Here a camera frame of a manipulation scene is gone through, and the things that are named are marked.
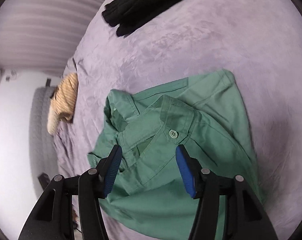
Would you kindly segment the grey quilted headboard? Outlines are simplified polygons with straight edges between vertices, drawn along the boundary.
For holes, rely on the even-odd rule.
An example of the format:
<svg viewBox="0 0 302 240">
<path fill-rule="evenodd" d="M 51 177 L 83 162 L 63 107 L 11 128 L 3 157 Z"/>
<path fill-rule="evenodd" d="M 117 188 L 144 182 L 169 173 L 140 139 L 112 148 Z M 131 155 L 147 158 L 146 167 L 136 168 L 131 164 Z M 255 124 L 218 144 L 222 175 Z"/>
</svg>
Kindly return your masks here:
<svg viewBox="0 0 302 240">
<path fill-rule="evenodd" d="M 47 131 L 47 119 L 53 87 L 40 87 L 35 90 L 30 112 L 29 155 L 35 195 L 40 197 L 43 188 L 38 177 L 45 173 L 49 178 L 58 174 L 57 153 L 53 137 Z"/>
</svg>

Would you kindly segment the green work jacket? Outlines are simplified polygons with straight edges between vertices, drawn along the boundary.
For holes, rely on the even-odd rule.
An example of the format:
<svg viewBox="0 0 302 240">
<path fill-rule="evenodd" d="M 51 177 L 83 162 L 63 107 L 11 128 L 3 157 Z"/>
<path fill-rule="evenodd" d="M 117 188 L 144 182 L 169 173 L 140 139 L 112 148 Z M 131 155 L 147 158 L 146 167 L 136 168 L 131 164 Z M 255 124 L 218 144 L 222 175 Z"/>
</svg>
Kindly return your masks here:
<svg viewBox="0 0 302 240">
<path fill-rule="evenodd" d="M 249 121 L 234 75 L 225 69 L 137 94 L 111 90 L 91 166 L 122 149 L 103 211 L 158 239 L 187 239 L 198 207 L 201 169 L 242 176 L 261 197 Z"/>
</svg>

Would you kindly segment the beige striped folded garment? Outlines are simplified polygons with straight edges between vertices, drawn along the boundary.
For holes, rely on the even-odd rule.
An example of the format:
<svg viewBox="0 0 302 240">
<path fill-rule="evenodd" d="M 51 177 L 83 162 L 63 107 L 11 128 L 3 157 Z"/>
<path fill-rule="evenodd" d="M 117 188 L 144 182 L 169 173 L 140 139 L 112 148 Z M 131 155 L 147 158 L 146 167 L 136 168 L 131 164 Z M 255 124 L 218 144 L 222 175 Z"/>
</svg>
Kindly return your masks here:
<svg viewBox="0 0 302 240">
<path fill-rule="evenodd" d="M 50 97 L 47 131 L 54 135 L 60 122 L 71 123 L 78 94 L 78 75 L 70 73 L 62 79 Z"/>
</svg>

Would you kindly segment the black folded garment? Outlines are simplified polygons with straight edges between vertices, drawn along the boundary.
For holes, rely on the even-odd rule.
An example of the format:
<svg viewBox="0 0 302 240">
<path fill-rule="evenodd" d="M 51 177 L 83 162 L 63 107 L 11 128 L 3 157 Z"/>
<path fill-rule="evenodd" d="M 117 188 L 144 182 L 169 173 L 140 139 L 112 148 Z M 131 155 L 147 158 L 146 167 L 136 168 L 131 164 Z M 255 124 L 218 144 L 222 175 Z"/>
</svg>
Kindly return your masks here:
<svg viewBox="0 0 302 240">
<path fill-rule="evenodd" d="M 118 37 L 127 36 L 182 0 L 113 0 L 102 16 Z"/>
</svg>

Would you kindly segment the lavender plush bed blanket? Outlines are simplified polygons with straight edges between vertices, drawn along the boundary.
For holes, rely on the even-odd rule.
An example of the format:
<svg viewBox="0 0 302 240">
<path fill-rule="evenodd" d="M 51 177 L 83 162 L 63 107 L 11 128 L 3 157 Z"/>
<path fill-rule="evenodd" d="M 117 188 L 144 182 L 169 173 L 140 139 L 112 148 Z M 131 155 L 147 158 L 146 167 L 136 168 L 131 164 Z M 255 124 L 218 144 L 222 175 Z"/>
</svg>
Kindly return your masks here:
<svg viewBox="0 0 302 240">
<path fill-rule="evenodd" d="M 98 12 L 64 70 L 78 74 L 79 89 L 73 122 L 54 135 L 59 172 L 89 169 L 110 90 L 222 68 L 245 103 L 265 209 L 288 239 L 302 220 L 302 17 L 291 0 L 183 0 L 125 38 Z"/>
</svg>

